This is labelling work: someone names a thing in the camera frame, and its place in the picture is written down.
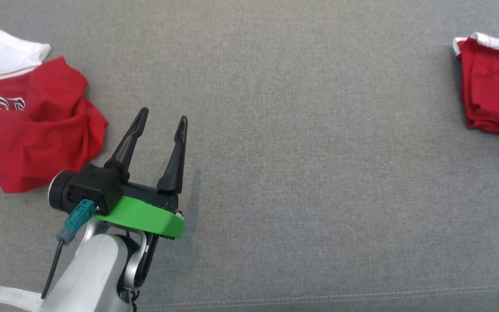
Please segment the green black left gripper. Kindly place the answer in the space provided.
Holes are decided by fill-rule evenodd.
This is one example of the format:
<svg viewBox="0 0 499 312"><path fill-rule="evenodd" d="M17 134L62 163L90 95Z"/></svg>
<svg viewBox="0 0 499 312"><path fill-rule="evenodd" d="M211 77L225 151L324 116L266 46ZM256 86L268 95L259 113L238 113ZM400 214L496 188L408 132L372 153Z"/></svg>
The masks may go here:
<svg viewBox="0 0 499 312"><path fill-rule="evenodd" d="M105 162L105 168L117 170L120 180L129 180L129 167L137 140L145 129L148 108L137 113L131 126L124 134L112 156ZM178 210L178 195L182 192L188 118L182 116L174 134L174 148L164 175L157 183L157 189L127 182L121 185L122 198L109 215L94 217L100 221L125 228L156 234L168 239L182 237L185 221Z"/></svg>

